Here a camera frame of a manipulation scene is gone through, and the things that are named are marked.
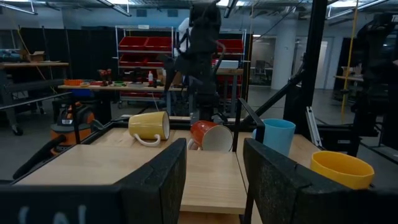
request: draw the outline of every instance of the bottle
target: bottle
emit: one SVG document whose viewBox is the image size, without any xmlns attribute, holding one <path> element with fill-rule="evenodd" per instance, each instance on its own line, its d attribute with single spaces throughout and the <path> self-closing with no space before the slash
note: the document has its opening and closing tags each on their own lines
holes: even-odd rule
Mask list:
<svg viewBox="0 0 398 224">
<path fill-rule="evenodd" d="M 152 71 L 149 71 L 148 82 L 150 86 L 154 84 L 154 75 L 152 74 Z"/>
</svg>

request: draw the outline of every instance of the red container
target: red container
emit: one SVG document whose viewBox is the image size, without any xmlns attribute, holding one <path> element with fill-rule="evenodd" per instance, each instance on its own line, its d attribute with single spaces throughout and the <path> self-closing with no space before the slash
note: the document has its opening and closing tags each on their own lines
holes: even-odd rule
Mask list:
<svg viewBox="0 0 398 224">
<path fill-rule="evenodd" d="M 119 50 L 145 50 L 148 37 L 123 37 Z"/>
<path fill-rule="evenodd" d="M 221 39 L 218 40 L 220 43 L 225 46 L 225 53 L 242 53 L 243 54 L 243 41 L 242 40 L 226 40 Z M 217 47 L 217 51 L 221 53 L 223 49 L 221 47 Z"/>
<path fill-rule="evenodd" d="M 159 67 L 163 68 L 164 63 L 156 59 L 157 55 L 147 55 L 146 56 L 146 67 Z"/>
<path fill-rule="evenodd" d="M 144 67 L 147 59 L 142 55 L 122 55 L 119 59 L 119 66 L 139 66 Z"/>
<path fill-rule="evenodd" d="M 148 37 L 145 45 L 146 50 L 155 51 L 172 51 L 172 38 L 171 37 Z"/>
</svg>

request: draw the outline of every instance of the wooden table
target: wooden table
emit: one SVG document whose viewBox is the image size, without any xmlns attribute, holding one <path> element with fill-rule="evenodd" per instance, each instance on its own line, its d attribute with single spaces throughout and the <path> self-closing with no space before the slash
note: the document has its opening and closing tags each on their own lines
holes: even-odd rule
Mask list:
<svg viewBox="0 0 398 224">
<path fill-rule="evenodd" d="M 69 85 L 60 85 L 58 88 L 69 89 L 69 90 L 117 90 L 117 91 L 150 91 L 150 92 L 163 92 L 164 87 L 158 86 L 148 87 L 144 86 L 142 88 L 139 87 L 128 87 L 128 86 L 99 86 L 99 85 L 90 85 L 87 87 L 82 86 L 69 86 Z M 181 88 L 169 88 L 170 91 L 181 91 Z"/>
<path fill-rule="evenodd" d="M 341 75 L 335 75 L 335 78 L 342 79 L 342 80 L 345 80 L 345 79 L 346 79 L 346 77 L 341 76 Z M 362 78 L 362 77 L 348 76 L 347 80 L 349 80 L 349 81 L 355 81 L 355 82 L 363 82 L 363 78 Z"/>
<path fill-rule="evenodd" d="M 0 68 L 30 68 L 30 67 L 67 67 L 69 63 L 64 62 L 4 62 Z"/>
<path fill-rule="evenodd" d="M 145 91 L 145 92 L 153 92 L 153 93 L 158 93 L 158 92 L 164 92 L 164 87 L 163 86 L 158 86 L 157 88 L 154 87 L 148 87 L 148 83 L 144 83 L 144 87 L 139 88 L 139 87 L 128 87 L 128 86 L 98 86 L 98 85 L 90 85 L 87 87 L 82 87 L 82 86 L 70 86 L 70 85 L 60 85 L 58 88 L 61 89 L 68 89 L 68 90 L 99 90 L 99 91 Z M 171 109 L 171 92 L 175 91 L 181 91 L 181 88 L 169 88 L 169 91 L 166 93 L 166 107 L 167 107 L 167 112 L 171 114 L 172 109 Z M 143 98 L 135 98 L 135 97 L 120 97 L 121 101 L 123 99 L 125 100 L 134 100 L 134 101 L 143 101 Z M 145 98 L 145 101 L 155 101 L 153 98 Z"/>
<path fill-rule="evenodd" d="M 188 151 L 180 223 L 239 223 L 244 213 L 248 180 L 243 163 L 240 133 L 233 152 Z M 155 148 L 142 146 L 125 128 L 113 128 L 91 145 L 77 145 L 16 184 L 112 184 L 147 162 L 189 131 L 171 130 L 169 140 Z M 301 135 L 295 135 L 289 157 L 309 167 L 318 151 Z M 257 207 L 253 223 L 261 223 Z"/>
</svg>

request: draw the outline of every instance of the mug handle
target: mug handle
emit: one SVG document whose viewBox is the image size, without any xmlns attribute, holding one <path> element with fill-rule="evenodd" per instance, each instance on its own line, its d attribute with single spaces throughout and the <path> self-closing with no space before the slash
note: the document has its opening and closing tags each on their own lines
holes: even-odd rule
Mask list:
<svg viewBox="0 0 398 224">
<path fill-rule="evenodd" d="M 194 145 L 194 141 L 193 139 L 189 140 L 188 144 L 187 144 L 187 150 L 190 150 L 192 148 L 192 146 Z"/>
<path fill-rule="evenodd" d="M 160 143 L 160 135 L 159 135 L 159 134 L 155 134 L 155 138 L 156 138 L 156 141 L 155 141 L 155 142 L 145 142 L 145 141 L 143 141 L 143 140 L 138 136 L 138 134 L 134 134 L 134 137 L 135 137 L 142 145 L 148 146 L 148 147 L 156 147 L 156 146 L 158 146 L 159 143 Z"/>
</svg>

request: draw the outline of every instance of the cardboard box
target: cardboard box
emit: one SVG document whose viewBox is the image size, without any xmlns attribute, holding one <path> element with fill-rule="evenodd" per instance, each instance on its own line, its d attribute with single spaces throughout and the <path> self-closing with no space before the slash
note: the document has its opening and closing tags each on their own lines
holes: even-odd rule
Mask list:
<svg viewBox="0 0 398 224">
<path fill-rule="evenodd" d="M 166 83 L 166 76 L 163 75 L 163 70 L 162 69 L 157 69 L 156 70 L 156 74 L 157 74 L 157 79 L 160 80 L 160 82 L 162 82 L 163 84 Z"/>
<path fill-rule="evenodd" d="M 182 83 L 182 75 L 181 72 L 177 72 L 174 76 L 172 85 L 181 85 Z"/>
<path fill-rule="evenodd" d="M 33 54 L 29 55 L 30 62 L 43 62 L 45 60 L 44 52 L 34 52 Z"/>
<path fill-rule="evenodd" d="M 28 54 L 26 50 L 20 50 L 19 54 L 21 55 L 21 59 L 28 62 L 43 62 L 45 60 L 44 51 L 37 51 L 32 54 Z"/>
</svg>

